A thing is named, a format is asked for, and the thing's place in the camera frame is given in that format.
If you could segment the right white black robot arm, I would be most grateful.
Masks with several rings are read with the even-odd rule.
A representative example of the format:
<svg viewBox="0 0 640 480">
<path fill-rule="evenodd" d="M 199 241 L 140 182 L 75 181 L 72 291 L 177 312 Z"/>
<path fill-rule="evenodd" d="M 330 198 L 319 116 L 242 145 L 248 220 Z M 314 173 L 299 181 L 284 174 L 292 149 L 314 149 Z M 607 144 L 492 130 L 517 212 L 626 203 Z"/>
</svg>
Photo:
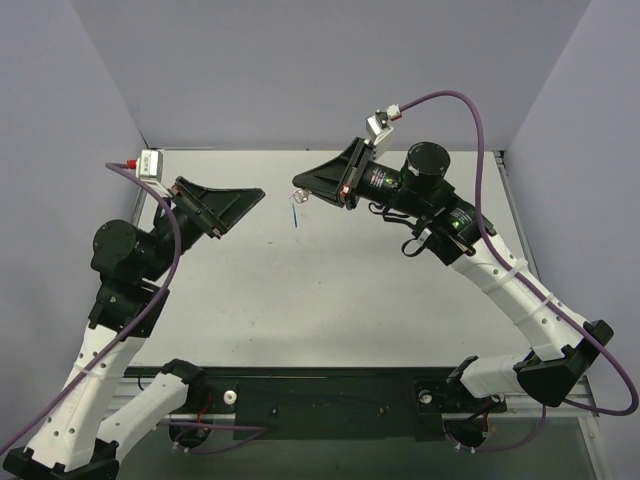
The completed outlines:
<svg viewBox="0 0 640 480">
<path fill-rule="evenodd" d="M 491 223 L 445 179 L 449 153 L 432 142 L 410 147 L 399 170 L 375 160 L 357 138 L 336 158 L 293 177 L 293 185 L 347 210 L 365 199 L 390 223 L 408 226 L 431 251 L 476 285 L 513 322 L 528 354 L 465 359 L 447 380 L 449 402 L 468 409 L 493 395 L 524 393 L 548 407 L 561 405 L 599 352 L 557 310 L 559 301 L 506 247 Z"/>
</svg>

